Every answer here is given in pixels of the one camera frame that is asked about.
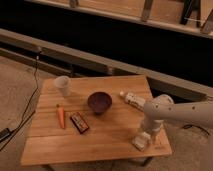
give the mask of paper cup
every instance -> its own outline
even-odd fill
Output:
[[[60,76],[54,80],[54,86],[61,92],[63,97],[70,95],[70,78],[68,76]]]

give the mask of purple bowl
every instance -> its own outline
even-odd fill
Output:
[[[87,104],[95,114],[102,114],[112,105],[112,98],[105,92],[95,92],[88,97]]]

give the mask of carrot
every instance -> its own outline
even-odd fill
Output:
[[[64,114],[64,108],[57,105],[57,111],[58,111],[58,120],[59,125],[62,129],[65,129],[65,114]]]

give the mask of concrete floor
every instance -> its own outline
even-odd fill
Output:
[[[11,61],[0,56],[0,130],[5,127],[15,128],[20,122],[21,114],[35,89],[34,68]],[[55,77],[50,73],[38,71],[39,88],[46,78]],[[27,111],[34,111],[40,89],[36,93]],[[30,121],[15,138],[0,152],[0,171],[43,171],[40,166],[21,166],[20,158],[24,148]],[[56,171],[197,171],[199,170],[202,150],[208,137],[197,128],[181,129],[183,123],[169,122],[165,124],[173,155],[156,157],[143,168],[137,163],[126,160],[100,161],[89,163],[73,163],[53,165]]]

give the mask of cable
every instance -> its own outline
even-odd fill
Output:
[[[19,126],[18,126],[17,128],[15,128],[13,131],[15,131],[16,129],[18,129],[18,128],[21,126],[22,122],[24,121],[24,116],[25,116],[25,114],[26,114],[26,112],[27,112],[27,109],[28,109],[28,107],[29,107],[29,105],[30,105],[30,103],[31,103],[31,101],[32,101],[32,98],[34,97],[35,93],[36,93],[37,90],[38,90],[38,80],[37,80],[37,77],[36,77],[36,73],[37,73],[37,71],[38,71],[38,59],[39,59],[39,54],[36,56],[35,71],[34,71],[34,74],[33,74],[33,75],[34,75],[35,82],[36,82],[36,88],[35,88],[35,90],[33,91],[32,95],[30,96],[30,99],[29,99],[29,101],[28,101],[28,103],[27,103],[27,106],[25,107],[25,110],[24,110],[24,112],[23,112],[23,114],[22,114],[21,122],[20,122]]]
[[[8,141],[0,148],[0,152],[7,146],[7,144],[9,144],[9,142],[15,137],[15,135],[19,132],[19,130],[27,123],[27,121],[33,116],[33,114],[35,113],[35,111],[33,111],[31,113],[30,116],[28,116],[28,118],[22,122],[21,125],[19,125],[19,127],[17,127],[15,130],[12,131],[11,137],[8,139]]]
[[[189,128],[192,128],[192,127],[199,128],[201,131],[205,132],[208,136],[210,136],[210,133],[206,129],[204,129],[204,128],[200,127],[200,126],[197,126],[197,125],[186,124],[182,128],[183,129],[189,129]]]
[[[13,139],[13,137],[18,133],[18,131],[27,123],[27,121],[28,121],[28,120],[33,116],[33,114],[35,113],[35,111],[32,112],[32,113],[30,114],[30,116],[28,116],[28,117],[26,118],[26,120],[24,119],[24,117],[25,117],[25,115],[26,115],[26,112],[27,112],[27,110],[28,110],[28,108],[29,108],[29,105],[30,105],[30,103],[31,103],[31,101],[32,101],[32,98],[34,97],[35,93],[36,93],[37,90],[38,90],[38,80],[37,80],[36,74],[37,74],[37,70],[38,70],[38,60],[39,60],[39,55],[40,55],[40,54],[41,54],[41,52],[39,52],[39,53],[37,54],[37,56],[36,56],[35,71],[34,71],[34,74],[33,74],[33,75],[34,75],[35,82],[36,82],[36,88],[35,88],[35,90],[33,91],[32,95],[31,95],[30,98],[29,98],[29,101],[28,101],[28,103],[27,103],[27,105],[26,105],[26,107],[25,107],[25,109],[24,109],[24,112],[23,112],[23,114],[22,114],[21,121],[20,121],[19,125],[18,125],[14,130],[11,131],[10,138],[9,138],[8,141],[0,148],[0,152],[7,146],[7,144],[8,144],[8,143]]]

